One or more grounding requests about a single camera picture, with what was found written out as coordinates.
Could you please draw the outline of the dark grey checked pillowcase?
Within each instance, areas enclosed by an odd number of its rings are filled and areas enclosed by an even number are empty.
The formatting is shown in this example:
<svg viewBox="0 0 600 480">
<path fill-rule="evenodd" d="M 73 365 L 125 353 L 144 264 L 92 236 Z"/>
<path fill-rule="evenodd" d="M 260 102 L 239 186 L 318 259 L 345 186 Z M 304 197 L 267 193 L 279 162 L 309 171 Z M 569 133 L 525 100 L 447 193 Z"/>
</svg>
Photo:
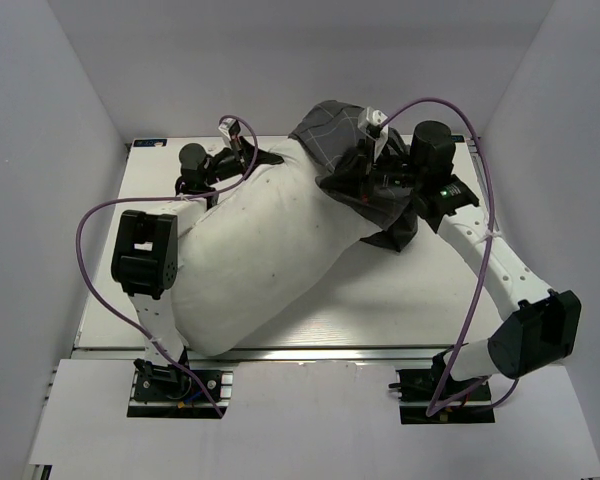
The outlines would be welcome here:
<svg viewBox="0 0 600 480">
<path fill-rule="evenodd" d="M 363 241 L 400 252 L 417 234 L 418 220 L 410 202 L 409 147 L 386 119 L 372 107 L 326 100 L 290 138 L 322 168 L 318 187 L 380 228 Z"/>
</svg>

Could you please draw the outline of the white pillow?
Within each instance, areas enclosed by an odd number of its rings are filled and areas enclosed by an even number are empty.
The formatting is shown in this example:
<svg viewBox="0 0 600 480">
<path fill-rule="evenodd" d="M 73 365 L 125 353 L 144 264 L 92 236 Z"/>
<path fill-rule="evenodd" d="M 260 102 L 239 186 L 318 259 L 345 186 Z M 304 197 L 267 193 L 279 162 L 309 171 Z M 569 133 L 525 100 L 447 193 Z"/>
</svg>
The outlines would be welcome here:
<svg viewBox="0 0 600 480">
<path fill-rule="evenodd" d="M 205 213 L 179 245 L 171 289 L 189 348 L 215 356 L 311 289 L 354 243 L 380 228 L 317 185 L 323 173 L 296 140 Z"/>
</svg>

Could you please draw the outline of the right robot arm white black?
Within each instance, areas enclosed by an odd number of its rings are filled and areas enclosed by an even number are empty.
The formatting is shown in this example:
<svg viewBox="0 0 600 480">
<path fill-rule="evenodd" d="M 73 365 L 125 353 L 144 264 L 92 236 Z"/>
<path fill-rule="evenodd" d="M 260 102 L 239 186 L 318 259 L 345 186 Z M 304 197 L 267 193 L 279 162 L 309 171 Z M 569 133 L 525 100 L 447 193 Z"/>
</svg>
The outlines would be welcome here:
<svg viewBox="0 0 600 480">
<path fill-rule="evenodd" d="M 388 151 L 389 130 L 375 111 L 362 117 L 361 197 L 382 187 L 404 187 L 417 216 L 451 246 L 476 274 L 502 323 L 487 339 L 435 356 L 431 384 L 452 399 L 468 381 L 501 374 L 515 380 L 570 356 L 582 305 L 571 290 L 559 292 L 534 274 L 493 229 L 471 188 L 454 174 L 455 141 L 437 121 L 419 123 L 404 153 Z"/>
</svg>

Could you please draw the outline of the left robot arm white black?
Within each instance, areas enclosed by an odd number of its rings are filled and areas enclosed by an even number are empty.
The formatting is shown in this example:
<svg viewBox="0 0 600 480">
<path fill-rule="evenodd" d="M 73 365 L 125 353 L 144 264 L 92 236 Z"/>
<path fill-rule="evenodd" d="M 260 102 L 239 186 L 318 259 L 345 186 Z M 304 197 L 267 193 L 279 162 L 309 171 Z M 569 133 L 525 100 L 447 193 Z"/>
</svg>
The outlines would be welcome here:
<svg viewBox="0 0 600 480">
<path fill-rule="evenodd" d="M 162 368 L 156 384 L 171 399 L 185 396 L 192 378 L 186 369 L 172 364 L 188 363 L 170 295 L 180 268 L 179 241 L 202 214 L 217 204 L 219 194 L 215 184 L 243 177 L 260 165 L 280 164 L 283 159 L 253 146 L 243 137 L 236 137 L 216 154 L 208 153 L 198 143 L 189 143 L 180 150 L 179 162 L 175 191 L 182 198 L 161 203 L 148 212 L 124 211 L 111 263 L 113 280 L 128 296 L 139 325 L 148 333 L 140 365 Z M 212 195 L 194 200 L 183 198 L 207 192 Z"/>
</svg>

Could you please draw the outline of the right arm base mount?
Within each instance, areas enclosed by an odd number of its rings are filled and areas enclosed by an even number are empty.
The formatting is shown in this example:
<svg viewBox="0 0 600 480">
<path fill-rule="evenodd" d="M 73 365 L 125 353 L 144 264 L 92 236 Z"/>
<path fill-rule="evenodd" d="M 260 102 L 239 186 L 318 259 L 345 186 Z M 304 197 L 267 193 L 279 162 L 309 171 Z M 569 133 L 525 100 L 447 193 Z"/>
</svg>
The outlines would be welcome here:
<svg viewBox="0 0 600 480">
<path fill-rule="evenodd" d="M 495 414 L 491 408 L 491 390 L 484 381 L 474 390 L 468 389 L 476 379 L 456 381 L 449 377 L 442 388 L 438 403 L 449 398 L 454 400 L 432 416 L 426 414 L 433 399 L 439 380 L 445 369 L 443 354 L 432 359 L 425 369 L 400 369 L 397 380 L 388 385 L 391 394 L 399 401 L 400 422 L 402 425 L 461 425 L 492 424 Z"/>
</svg>

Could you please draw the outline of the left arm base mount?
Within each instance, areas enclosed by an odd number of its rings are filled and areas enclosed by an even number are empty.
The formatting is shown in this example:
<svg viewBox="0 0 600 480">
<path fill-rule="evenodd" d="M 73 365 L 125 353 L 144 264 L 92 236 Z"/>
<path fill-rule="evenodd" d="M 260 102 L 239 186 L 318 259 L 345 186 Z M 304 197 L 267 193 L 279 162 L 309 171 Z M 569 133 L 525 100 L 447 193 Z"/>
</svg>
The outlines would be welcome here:
<svg viewBox="0 0 600 480">
<path fill-rule="evenodd" d="M 202 387 L 181 370 L 173 366 L 154 366 L 143 359 L 136 359 L 133 365 L 128 418 L 220 419 Z M 233 372 L 203 368 L 193 373 L 224 414 L 231 398 Z"/>
</svg>

